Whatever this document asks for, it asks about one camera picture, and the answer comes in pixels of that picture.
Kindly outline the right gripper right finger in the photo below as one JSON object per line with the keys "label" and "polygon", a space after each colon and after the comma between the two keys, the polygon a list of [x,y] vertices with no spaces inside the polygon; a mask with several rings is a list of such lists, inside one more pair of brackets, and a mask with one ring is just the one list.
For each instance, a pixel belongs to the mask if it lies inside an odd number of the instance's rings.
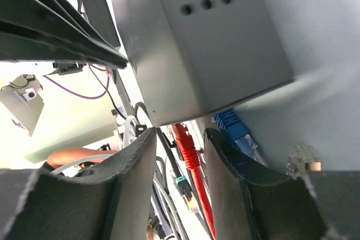
{"label": "right gripper right finger", "polygon": [[288,176],[204,132],[209,193],[218,239],[358,239],[359,172]]}

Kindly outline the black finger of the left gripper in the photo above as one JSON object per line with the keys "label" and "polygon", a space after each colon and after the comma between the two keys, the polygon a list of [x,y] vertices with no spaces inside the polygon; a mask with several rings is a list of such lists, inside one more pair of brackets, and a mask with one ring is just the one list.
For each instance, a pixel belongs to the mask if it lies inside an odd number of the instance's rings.
{"label": "black finger of the left gripper", "polygon": [[1,0],[1,60],[128,63],[67,0]]}

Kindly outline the black network switch box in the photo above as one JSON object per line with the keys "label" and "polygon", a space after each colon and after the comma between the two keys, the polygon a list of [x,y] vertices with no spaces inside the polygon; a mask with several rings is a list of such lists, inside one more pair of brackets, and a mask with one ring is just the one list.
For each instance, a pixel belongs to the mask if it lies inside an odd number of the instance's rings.
{"label": "black network switch box", "polygon": [[111,0],[150,120],[210,115],[288,84],[264,0]]}

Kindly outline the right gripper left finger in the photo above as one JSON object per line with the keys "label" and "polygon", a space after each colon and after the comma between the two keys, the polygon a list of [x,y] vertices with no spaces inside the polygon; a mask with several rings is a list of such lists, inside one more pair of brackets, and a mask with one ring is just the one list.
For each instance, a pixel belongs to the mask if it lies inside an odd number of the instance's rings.
{"label": "right gripper left finger", "polygon": [[155,156],[149,128],[85,176],[1,170],[1,238],[145,239]]}

